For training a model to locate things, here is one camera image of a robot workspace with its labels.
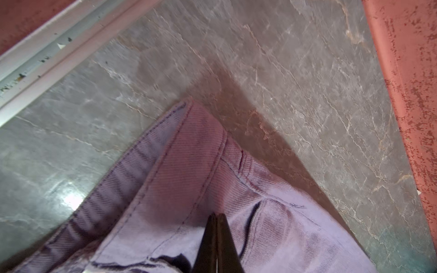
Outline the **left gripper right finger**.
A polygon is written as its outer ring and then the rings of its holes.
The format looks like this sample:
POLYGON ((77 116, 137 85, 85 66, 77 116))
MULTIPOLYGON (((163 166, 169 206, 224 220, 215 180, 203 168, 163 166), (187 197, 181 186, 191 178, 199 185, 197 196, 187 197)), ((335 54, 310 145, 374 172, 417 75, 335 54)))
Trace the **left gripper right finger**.
POLYGON ((225 214, 217 217, 217 272, 244 272, 225 214))

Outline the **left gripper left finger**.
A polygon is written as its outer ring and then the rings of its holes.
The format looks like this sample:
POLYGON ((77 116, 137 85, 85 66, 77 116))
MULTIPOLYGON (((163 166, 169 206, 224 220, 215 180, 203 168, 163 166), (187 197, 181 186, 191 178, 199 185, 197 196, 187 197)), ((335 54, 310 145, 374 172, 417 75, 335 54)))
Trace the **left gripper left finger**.
POLYGON ((191 272, 217 272, 217 216, 214 213, 208 217, 196 261, 191 272))

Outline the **purple trousers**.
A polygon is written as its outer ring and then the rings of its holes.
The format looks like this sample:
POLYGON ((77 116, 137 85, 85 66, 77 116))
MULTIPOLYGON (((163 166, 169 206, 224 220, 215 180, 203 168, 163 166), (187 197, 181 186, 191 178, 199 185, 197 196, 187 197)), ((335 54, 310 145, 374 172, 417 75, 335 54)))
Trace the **purple trousers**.
POLYGON ((188 273, 211 214, 245 273, 374 273, 312 197, 271 173, 191 99, 145 131, 17 273, 188 273))

